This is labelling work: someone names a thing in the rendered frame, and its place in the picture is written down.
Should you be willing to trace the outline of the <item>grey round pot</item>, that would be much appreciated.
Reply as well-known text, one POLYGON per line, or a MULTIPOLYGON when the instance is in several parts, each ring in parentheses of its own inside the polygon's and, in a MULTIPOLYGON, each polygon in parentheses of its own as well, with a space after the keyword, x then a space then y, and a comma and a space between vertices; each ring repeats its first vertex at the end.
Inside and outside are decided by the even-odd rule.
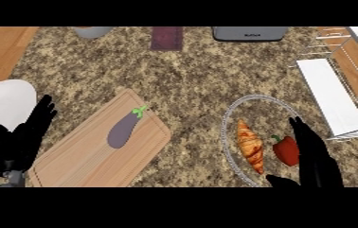
POLYGON ((72 29, 79 37, 94 39, 102 37, 113 28, 110 26, 75 26, 72 29))

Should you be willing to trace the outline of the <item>purple eggplant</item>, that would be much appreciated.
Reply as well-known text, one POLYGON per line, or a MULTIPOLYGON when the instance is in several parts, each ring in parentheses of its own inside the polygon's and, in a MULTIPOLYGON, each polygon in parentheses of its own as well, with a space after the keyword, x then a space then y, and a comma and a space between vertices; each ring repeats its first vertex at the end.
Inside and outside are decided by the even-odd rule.
POLYGON ((145 109, 146 106, 134 108, 112 126, 106 141, 113 149, 119 149, 125 145, 133 129, 142 119, 145 109))

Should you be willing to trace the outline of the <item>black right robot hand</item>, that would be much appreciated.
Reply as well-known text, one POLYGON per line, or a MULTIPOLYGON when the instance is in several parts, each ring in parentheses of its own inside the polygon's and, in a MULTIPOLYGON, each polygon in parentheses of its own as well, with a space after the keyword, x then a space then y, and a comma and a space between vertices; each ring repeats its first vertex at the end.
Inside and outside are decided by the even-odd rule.
POLYGON ((298 148, 298 182, 266 175, 273 188, 343 188, 337 162, 329 156, 324 141, 300 117, 288 118, 298 148))

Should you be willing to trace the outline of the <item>red bell pepper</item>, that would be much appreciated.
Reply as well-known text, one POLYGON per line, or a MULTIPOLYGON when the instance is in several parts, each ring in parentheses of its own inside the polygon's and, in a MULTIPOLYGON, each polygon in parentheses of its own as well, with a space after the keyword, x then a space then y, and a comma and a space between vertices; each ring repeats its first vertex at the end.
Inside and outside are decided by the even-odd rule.
POLYGON ((272 151, 279 161, 288 166, 298 163, 298 148, 295 141, 289 136, 279 138, 276 135, 270 136, 276 143, 272 145, 272 151))

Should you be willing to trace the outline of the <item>white rounded object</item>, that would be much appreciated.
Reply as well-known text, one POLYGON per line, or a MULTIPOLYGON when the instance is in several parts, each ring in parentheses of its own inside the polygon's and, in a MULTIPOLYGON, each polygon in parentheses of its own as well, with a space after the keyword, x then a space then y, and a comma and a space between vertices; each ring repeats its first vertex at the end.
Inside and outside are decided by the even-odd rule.
POLYGON ((23 123, 37 105, 37 91, 22 79, 0 81, 0 124, 11 132, 23 123))

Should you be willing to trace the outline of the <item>golden brown croissant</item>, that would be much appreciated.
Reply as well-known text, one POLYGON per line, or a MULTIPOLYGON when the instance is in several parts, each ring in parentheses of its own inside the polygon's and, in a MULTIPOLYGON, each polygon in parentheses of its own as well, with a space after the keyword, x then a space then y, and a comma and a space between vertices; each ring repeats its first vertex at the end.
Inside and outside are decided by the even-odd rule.
POLYGON ((263 174, 263 141, 248 128, 242 119, 238 120, 238 147, 245 161, 254 171, 263 174))

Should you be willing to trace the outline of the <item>grey toaster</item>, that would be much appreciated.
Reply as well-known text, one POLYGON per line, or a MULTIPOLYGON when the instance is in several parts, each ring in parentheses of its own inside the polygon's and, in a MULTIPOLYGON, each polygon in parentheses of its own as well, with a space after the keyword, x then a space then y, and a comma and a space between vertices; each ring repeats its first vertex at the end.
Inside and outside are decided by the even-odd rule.
POLYGON ((213 38, 224 42, 270 42, 284 38, 285 26, 213 26, 213 38))

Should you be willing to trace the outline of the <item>pale wooden cutting board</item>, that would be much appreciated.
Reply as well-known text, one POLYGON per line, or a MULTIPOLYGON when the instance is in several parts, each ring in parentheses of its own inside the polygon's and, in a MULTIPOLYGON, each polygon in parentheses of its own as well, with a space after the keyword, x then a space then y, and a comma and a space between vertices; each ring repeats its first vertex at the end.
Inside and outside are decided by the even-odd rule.
POLYGON ((122 90, 65 138, 37 158, 28 171, 35 187, 125 186, 170 140, 170 130, 136 92, 122 90), (139 109, 142 118, 124 146, 112 130, 139 109))

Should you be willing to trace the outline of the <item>dark maroon rectangular mat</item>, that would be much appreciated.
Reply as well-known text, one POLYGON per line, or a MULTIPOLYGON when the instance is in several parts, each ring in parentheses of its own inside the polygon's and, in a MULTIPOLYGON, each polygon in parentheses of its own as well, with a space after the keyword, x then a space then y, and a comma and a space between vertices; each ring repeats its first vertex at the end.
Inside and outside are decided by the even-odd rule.
POLYGON ((183 28, 180 26, 153 26, 150 34, 150 49, 180 51, 183 44, 183 28))

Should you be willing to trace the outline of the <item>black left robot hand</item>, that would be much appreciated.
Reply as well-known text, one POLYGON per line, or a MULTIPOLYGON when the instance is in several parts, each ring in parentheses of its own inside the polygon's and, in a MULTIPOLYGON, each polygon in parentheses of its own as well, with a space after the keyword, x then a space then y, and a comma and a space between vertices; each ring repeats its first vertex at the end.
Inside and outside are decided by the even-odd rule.
POLYGON ((41 138, 57 111, 51 96, 44 95, 23 123, 13 131, 0 124, 0 177, 4 172, 25 172, 35 161, 41 138))

